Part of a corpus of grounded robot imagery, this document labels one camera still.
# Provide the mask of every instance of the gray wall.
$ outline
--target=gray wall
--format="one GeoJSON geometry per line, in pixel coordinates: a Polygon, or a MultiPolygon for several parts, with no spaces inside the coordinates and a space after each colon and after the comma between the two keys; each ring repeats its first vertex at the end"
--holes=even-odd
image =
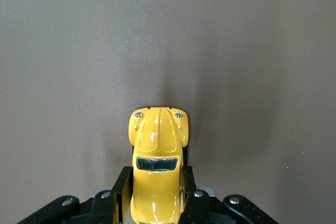
{"type": "Polygon", "coordinates": [[[143,106],[190,116],[219,199],[335,223],[336,0],[0,0],[0,216],[82,201],[131,164],[143,106]]]}

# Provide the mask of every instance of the yellow toy car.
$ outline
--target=yellow toy car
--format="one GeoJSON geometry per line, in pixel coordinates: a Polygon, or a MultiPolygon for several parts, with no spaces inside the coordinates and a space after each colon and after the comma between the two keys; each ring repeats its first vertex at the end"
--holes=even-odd
{"type": "Polygon", "coordinates": [[[155,107],[132,113],[131,215],[136,223],[178,223],[184,209],[182,148],[188,144],[188,133],[188,117],[182,110],[155,107]]]}

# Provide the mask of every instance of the volkswagen beetle model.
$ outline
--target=volkswagen beetle model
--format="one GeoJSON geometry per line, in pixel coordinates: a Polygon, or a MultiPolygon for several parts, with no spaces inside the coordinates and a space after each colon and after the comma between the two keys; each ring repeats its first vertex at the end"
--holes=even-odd
{"type": "Polygon", "coordinates": [[[131,215],[136,223],[178,223],[184,209],[182,148],[188,137],[188,117],[182,110],[153,107],[132,113],[131,215]]]}

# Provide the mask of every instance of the bolt head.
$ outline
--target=bolt head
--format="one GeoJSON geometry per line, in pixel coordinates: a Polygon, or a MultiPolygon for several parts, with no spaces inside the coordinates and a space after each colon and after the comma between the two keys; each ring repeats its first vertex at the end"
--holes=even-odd
{"type": "Polygon", "coordinates": [[[62,202],[62,206],[67,206],[72,203],[74,199],[73,198],[68,198],[67,200],[62,202]]]}
{"type": "Polygon", "coordinates": [[[240,203],[239,199],[236,198],[236,197],[232,197],[232,198],[230,198],[229,201],[230,201],[230,203],[231,203],[232,205],[237,205],[237,204],[240,203]]]}
{"type": "Polygon", "coordinates": [[[203,192],[200,191],[200,190],[197,190],[197,191],[194,192],[194,196],[196,198],[201,198],[203,196],[203,192]]]}
{"type": "Polygon", "coordinates": [[[110,197],[110,195],[111,195],[111,192],[105,191],[100,197],[102,199],[106,199],[106,198],[110,197]]]}
{"type": "Polygon", "coordinates": [[[175,117],[176,117],[176,118],[182,118],[182,117],[183,117],[183,114],[182,114],[182,113],[176,113],[176,114],[175,114],[175,117]]]}
{"type": "Polygon", "coordinates": [[[136,117],[136,118],[140,118],[140,117],[142,117],[142,115],[143,115],[142,112],[137,112],[137,113],[135,114],[135,117],[136,117]]]}

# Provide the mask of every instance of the car windshield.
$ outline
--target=car windshield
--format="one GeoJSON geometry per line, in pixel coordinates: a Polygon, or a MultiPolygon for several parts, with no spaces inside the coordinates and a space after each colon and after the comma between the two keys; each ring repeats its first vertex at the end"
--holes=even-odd
{"type": "Polygon", "coordinates": [[[175,170],[177,165],[177,158],[144,158],[138,157],[136,159],[136,166],[140,170],[150,170],[162,172],[165,170],[175,170]]]}

